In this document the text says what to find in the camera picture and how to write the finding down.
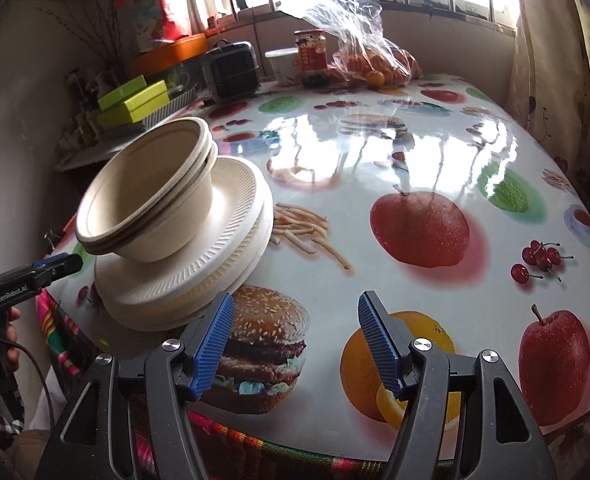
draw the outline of stack of plates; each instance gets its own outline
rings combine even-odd
[[[208,215],[177,252],[149,263],[113,253],[97,258],[95,285],[121,324],[146,332],[181,326],[218,292],[236,290],[264,254],[273,217],[261,171],[252,162],[220,156],[210,178]]]

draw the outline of cable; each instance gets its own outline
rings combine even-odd
[[[22,352],[24,352],[27,356],[28,359],[30,359],[30,362],[32,363],[32,365],[35,367],[35,371],[37,372],[37,375],[40,377],[40,381],[41,381],[41,386],[44,388],[44,394],[46,395],[46,402],[48,403],[48,420],[50,422],[50,431],[52,432],[55,429],[55,415],[54,415],[54,410],[53,410],[53,403],[52,400],[50,399],[50,392],[48,391],[48,387],[46,386],[46,379],[44,379],[44,375],[41,373],[40,367],[37,364],[37,360],[33,357],[33,355],[30,353],[30,351],[20,345],[19,343],[14,343],[12,341],[8,341],[7,339],[3,339],[0,337],[0,343],[8,345],[8,346],[12,346],[14,348],[17,348],[18,350],[21,350]]]

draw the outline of white container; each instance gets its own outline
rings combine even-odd
[[[265,56],[270,61],[272,72],[279,86],[297,86],[301,84],[299,49],[297,47],[271,50],[266,52]]]

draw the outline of jar lid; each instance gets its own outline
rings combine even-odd
[[[323,29],[321,29],[321,28],[307,28],[306,30],[296,30],[295,36],[298,36],[299,34],[313,34],[313,33],[317,33],[317,32],[323,32]]]
[[[297,47],[293,47],[293,48],[281,48],[279,50],[271,50],[269,52],[266,52],[266,54],[264,54],[264,56],[266,56],[268,59],[270,59],[271,57],[295,56],[297,54],[299,54],[299,49]]]

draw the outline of glass jar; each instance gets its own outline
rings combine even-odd
[[[299,49],[302,85],[307,88],[327,86],[331,78],[328,75],[326,38],[323,30],[298,30],[295,32],[295,44]]]

